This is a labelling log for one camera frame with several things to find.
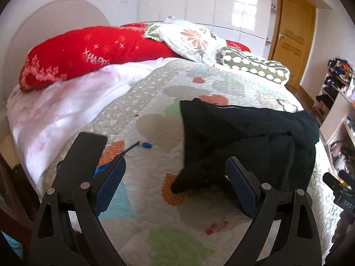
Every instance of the white bed sheet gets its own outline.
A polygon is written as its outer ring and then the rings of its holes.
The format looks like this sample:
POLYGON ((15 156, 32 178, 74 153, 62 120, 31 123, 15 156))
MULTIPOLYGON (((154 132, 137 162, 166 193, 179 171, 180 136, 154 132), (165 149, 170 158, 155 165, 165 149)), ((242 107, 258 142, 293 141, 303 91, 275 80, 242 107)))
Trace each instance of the white bed sheet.
POLYGON ((134 83, 177 58, 108 65, 84 76, 24 93, 15 87, 8 121, 20 162, 35 190, 64 143, 134 83))

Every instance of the wooden door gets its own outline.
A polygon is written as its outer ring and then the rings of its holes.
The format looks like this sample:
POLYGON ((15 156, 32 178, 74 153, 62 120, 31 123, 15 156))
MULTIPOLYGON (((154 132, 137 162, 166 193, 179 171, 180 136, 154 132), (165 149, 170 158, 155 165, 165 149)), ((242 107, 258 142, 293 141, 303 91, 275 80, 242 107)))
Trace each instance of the wooden door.
POLYGON ((300 86, 309 57, 316 8, 306 0, 279 0, 280 4, 279 24, 276 21, 273 38, 274 51, 270 55, 271 60, 279 61, 290 69, 286 88, 292 92, 300 86))

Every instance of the red pillow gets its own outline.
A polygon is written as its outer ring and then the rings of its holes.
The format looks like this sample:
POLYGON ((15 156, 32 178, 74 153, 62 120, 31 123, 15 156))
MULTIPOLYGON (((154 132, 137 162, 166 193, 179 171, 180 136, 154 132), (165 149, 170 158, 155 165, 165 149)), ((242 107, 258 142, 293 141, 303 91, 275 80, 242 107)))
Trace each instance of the red pillow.
POLYGON ((227 46, 237 48, 238 50, 240 50, 242 52, 250 52, 250 49, 241 43, 229 41, 229 40, 226 40, 226 42, 227 42, 227 46))
POLYGON ((20 89, 42 89, 108 64, 178 57, 165 43, 143 38, 145 27, 144 23, 88 27, 48 39, 28 53, 20 89))

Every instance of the white floral pillow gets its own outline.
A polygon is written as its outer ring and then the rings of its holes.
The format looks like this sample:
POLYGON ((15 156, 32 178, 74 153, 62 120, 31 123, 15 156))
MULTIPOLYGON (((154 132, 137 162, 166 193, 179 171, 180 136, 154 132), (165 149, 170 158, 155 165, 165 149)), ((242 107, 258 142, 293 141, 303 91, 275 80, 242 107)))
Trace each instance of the white floral pillow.
POLYGON ((216 64, 216 53, 227 46, 224 39, 206 27, 174 17, 147 25, 144 37, 164 41, 180 56, 207 65, 216 64))

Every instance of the door frame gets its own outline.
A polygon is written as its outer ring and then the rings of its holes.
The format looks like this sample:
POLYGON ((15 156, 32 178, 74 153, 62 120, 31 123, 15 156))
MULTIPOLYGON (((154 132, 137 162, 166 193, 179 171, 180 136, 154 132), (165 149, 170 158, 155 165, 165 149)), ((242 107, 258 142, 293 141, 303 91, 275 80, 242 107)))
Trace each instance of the door frame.
MULTIPOLYGON (((282 1, 283 0, 277 0, 276 23, 275 23, 274 34, 272 36, 272 43, 271 43, 271 46, 270 46, 270 52, 269 52, 268 60, 272 60, 273 57, 274 57, 274 53, 275 53, 276 42, 277 42, 277 38, 278 38, 278 35, 279 35, 279 30, 280 30, 280 21, 281 21, 281 13, 282 13, 282 1)), ((301 66, 301 72, 302 72, 301 79, 302 79, 302 77, 303 77, 303 75, 305 73, 306 65, 307 65, 308 59, 309 59, 310 54, 311 54, 311 47, 312 47, 312 44, 313 44, 314 34, 315 34, 315 26, 316 26, 316 18, 317 18, 316 16, 317 16, 317 8, 315 10, 315 14, 313 16, 313 21, 312 21, 313 35, 312 35, 312 38, 308 41, 308 44, 306 46, 306 49, 308 51, 308 57, 307 57, 307 59, 304 60, 302 66, 301 66)))

